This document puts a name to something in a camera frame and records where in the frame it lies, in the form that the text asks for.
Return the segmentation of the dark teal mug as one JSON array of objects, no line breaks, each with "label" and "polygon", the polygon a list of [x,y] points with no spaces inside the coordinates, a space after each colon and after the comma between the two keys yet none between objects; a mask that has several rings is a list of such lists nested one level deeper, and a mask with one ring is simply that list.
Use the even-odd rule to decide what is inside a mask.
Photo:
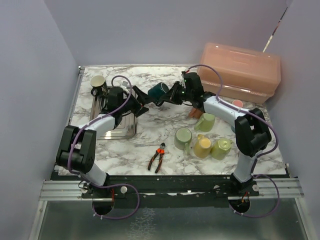
[{"label": "dark teal mug", "polygon": [[158,84],[150,88],[147,94],[148,96],[154,98],[155,100],[159,100],[168,91],[169,91],[169,87],[164,82],[159,82]]}]

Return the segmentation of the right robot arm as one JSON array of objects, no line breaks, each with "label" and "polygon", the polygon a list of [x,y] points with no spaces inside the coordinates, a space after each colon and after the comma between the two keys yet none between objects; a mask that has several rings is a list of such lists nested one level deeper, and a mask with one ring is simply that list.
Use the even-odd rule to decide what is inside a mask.
[{"label": "right robot arm", "polygon": [[264,114],[258,108],[238,108],[216,94],[204,91],[199,75],[183,72],[183,81],[176,81],[172,87],[158,83],[148,91],[157,105],[163,102],[181,105],[190,102],[193,108],[219,117],[235,129],[235,142],[240,152],[236,169],[230,177],[230,191],[240,196],[253,181],[253,171],[258,158],[272,139]]}]

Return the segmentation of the black mug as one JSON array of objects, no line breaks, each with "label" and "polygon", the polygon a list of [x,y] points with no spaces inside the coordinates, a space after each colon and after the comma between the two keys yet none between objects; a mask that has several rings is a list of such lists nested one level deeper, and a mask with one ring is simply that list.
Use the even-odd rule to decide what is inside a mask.
[{"label": "black mug", "polygon": [[106,84],[106,80],[102,75],[96,75],[90,80],[90,85],[92,87],[91,89],[91,95],[96,96],[102,96],[106,95],[108,92],[108,87]]}]

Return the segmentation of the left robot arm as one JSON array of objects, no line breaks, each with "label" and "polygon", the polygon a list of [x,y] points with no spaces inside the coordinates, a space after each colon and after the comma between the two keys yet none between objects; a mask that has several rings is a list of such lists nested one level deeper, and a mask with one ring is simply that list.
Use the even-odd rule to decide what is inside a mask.
[{"label": "left robot arm", "polygon": [[145,105],[154,102],[155,97],[135,85],[128,93],[119,86],[111,87],[105,97],[105,105],[96,118],[82,126],[68,125],[64,128],[56,164],[90,182],[97,196],[106,197],[111,186],[106,182],[108,174],[95,164],[97,138],[114,130],[127,112],[139,117],[149,110]]}]

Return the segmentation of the pink terracotta mug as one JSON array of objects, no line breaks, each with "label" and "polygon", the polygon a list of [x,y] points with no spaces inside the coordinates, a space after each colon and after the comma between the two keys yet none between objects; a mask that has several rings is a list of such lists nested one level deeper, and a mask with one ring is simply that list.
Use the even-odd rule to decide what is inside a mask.
[{"label": "pink terracotta mug", "polygon": [[189,118],[199,119],[203,115],[203,112],[199,109],[192,108],[188,114]]}]

